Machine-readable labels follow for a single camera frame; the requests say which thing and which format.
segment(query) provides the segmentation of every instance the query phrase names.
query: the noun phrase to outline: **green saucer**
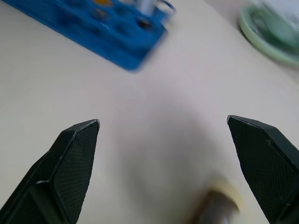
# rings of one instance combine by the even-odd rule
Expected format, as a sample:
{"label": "green saucer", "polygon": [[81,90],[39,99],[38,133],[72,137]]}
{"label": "green saucer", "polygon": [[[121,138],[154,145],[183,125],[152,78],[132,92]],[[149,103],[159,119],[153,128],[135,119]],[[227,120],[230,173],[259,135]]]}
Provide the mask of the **green saucer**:
{"label": "green saucer", "polygon": [[268,57],[284,64],[299,67],[299,52],[291,52],[270,44],[266,41],[263,34],[258,31],[252,21],[252,15],[257,10],[257,7],[250,6],[241,11],[239,24],[244,35],[252,45]]}

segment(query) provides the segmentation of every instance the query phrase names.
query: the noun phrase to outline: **blue tray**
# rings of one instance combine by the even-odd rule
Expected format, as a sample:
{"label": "blue tray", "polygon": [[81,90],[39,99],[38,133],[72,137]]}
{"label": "blue tray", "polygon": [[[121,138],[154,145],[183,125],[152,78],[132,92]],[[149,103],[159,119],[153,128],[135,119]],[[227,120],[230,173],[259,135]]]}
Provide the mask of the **blue tray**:
{"label": "blue tray", "polygon": [[171,16],[156,8],[147,17],[118,0],[106,7],[93,0],[3,1],[127,70],[138,68],[165,33],[162,22]]}

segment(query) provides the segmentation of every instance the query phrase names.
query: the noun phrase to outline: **white table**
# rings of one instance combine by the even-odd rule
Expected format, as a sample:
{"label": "white table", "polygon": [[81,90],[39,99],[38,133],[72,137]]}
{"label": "white table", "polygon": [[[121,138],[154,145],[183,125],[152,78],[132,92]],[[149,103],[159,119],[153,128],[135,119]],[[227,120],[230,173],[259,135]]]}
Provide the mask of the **white table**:
{"label": "white table", "polygon": [[226,118],[274,125],[299,147],[297,87],[205,2],[172,3],[169,36],[133,74],[0,3],[0,206],[63,129],[99,118],[78,223],[183,223],[219,175],[248,223],[267,223]]}

